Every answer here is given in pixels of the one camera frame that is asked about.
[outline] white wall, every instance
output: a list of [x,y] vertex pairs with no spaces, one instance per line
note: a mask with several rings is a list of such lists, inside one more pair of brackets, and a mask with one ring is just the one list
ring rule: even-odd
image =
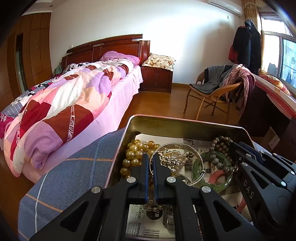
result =
[[[232,1],[241,6],[241,0]],[[70,45],[143,34],[151,40],[150,52],[176,59],[173,82],[194,83],[208,66],[231,64],[228,53],[239,26],[238,16],[206,0],[68,0],[50,19],[52,69]]]

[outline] chair leg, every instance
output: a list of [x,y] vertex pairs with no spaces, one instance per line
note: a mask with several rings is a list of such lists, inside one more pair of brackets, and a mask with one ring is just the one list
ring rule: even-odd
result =
[[185,102],[185,108],[184,108],[183,114],[185,114],[186,109],[187,109],[188,97],[189,97],[190,91],[191,91],[191,89],[188,91],[188,94],[187,94],[187,96],[186,96],[186,102]]
[[230,109],[230,102],[228,102],[228,104],[227,104],[226,123],[225,124],[228,123],[229,109]]
[[217,104],[217,102],[214,103],[214,107],[213,107],[213,111],[212,111],[211,115],[214,115],[214,111],[215,111],[215,108],[216,108],[216,104]]
[[197,118],[198,118],[198,115],[199,115],[199,113],[200,113],[200,109],[201,109],[201,107],[202,107],[202,104],[203,104],[203,101],[205,100],[205,98],[203,97],[202,98],[202,102],[200,103],[200,106],[199,106],[199,108],[198,108],[198,111],[197,111],[197,113],[196,113],[196,117],[195,117],[195,120],[197,121]]

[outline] air conditioner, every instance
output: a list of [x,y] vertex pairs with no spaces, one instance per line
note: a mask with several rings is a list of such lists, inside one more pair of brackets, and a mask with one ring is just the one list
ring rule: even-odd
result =
[[242,7],[228,0],[207,0],[209,4],[222,8],[238,16],[242,16]]

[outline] pink bed sheet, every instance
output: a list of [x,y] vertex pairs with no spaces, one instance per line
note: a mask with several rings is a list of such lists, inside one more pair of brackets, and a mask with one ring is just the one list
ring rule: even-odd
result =
[[42,170],[34,168],[29,163],[25,163],[22,173],[33,183],[37,183],[45,173],[75,152],[91,144],[101,136],[116,131],[133,96],[139,92],[138,89],[142,82],[141,68],[140,66],[135,66],[130,74],[112,86],[112,96],[108,105],[83,132],[50,154]]

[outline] black coat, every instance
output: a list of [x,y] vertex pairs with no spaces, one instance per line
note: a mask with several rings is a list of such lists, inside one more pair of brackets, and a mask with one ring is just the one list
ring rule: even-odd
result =
[[238,53],[238,62],[258,75],[261,68],[261,35],[252,20],[247,19],[244,24],[245,27],[237,29],[233,48]]

